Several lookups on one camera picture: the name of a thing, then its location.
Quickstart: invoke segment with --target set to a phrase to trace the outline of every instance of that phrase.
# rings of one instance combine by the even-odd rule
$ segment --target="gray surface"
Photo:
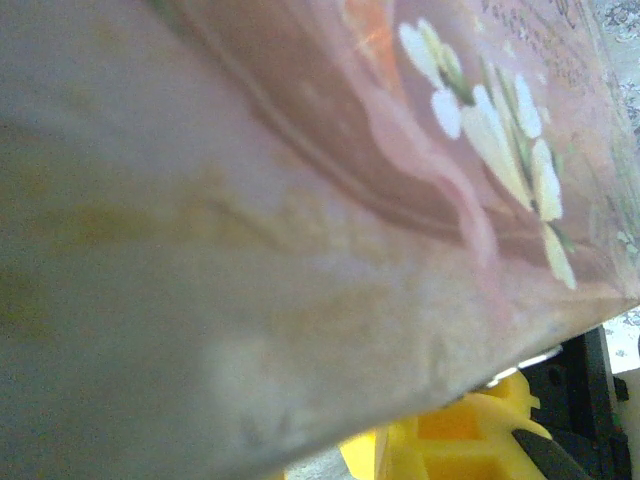
[[[353,480],[340,450],[332,448],[291,466],[287,480]]]

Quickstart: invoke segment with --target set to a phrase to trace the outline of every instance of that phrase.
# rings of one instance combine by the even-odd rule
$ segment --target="green leaf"
[[[480,69],[482,70],[482,83],[484,84],[484,88],[489,95],[489,100],[491,100],[491,103],[495,104],[495,101],[493,99],[493,90],[491,89],[491,77],[489,76],[487,64],[482,57],[480,57]]]
[[[567,234],[564,233],[562,230],[560,230],[560,227],[558,227],[557,225],[553,225],[551,223],[549,223],[548,225],[551,227],[553,232],[558,236],[558,240],[560,240],[560,243],[562,244],[563,248],[567,252],[574,253],[576,251],[576,245],[567,236]]]
[[[562,175],[564,175],[564,157],[552,149],[551,162],[553,163],[553,169],[556,171],[556,175],[562,177]]]
[[[516,101],[513,98],[513,94],[511,89],[509,88],[509,84],[504,77],[504,74],[499,68],[496,68],[496,73],[498,75],[498,82],[500,82],[500,88],[502,89],[502,93],[504,94],[504,99],[507,102],[507,106],[509,107],[509,112],[513,117],[514,122],[518,123],[518,112],[516,110]]]

